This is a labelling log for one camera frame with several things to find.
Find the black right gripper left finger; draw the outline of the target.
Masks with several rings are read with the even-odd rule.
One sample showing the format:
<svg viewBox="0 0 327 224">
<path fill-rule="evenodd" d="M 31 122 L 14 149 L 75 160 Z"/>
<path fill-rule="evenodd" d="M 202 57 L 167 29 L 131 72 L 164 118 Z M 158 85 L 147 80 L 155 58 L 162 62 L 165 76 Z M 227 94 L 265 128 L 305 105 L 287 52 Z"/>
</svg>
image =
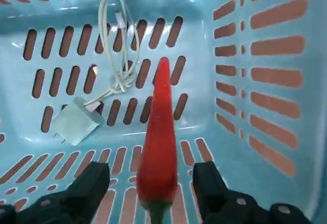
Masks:
<svg viewBox="0 0 327 224">
<path fill-rule="evenodd" d="M 64 191 L 44 195 L 19 212 L 2 205 L 1 223 L 91 223 L 109 184 L 109 165 L 92 161 Z"/>
</svg>

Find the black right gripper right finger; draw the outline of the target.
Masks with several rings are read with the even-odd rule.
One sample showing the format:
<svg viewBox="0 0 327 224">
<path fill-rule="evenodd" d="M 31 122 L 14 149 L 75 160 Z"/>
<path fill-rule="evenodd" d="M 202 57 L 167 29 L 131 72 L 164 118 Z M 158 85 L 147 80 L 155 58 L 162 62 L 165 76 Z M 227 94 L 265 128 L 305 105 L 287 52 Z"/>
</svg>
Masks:
<svg viewBox="0 0 327 224">
<path fill-rule="evenodd" d="M 251 195 L 230 190 L 213 161 L 195 163 L 192 177 L 203 223 L 311 223 L 294 205 L 275 203 L 267 210 Z"/>
</svg>

